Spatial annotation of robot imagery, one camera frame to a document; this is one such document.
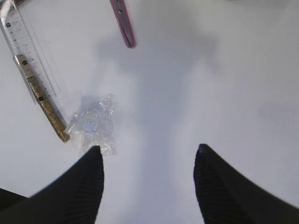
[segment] white surface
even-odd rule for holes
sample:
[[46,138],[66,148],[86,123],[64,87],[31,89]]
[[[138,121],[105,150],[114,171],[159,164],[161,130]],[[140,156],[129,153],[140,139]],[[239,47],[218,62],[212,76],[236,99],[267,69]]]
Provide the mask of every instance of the white surface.
[[[127,49],[108,0],[31,0],[30,20],[69,119],[114,93],[118,155],[105,158],[97,223],[203,223],[192,180],[208,143],[299,206],[299,1],[128,0]],[[30,196],[78,159],[34,106],[0,39],[0,187]]]

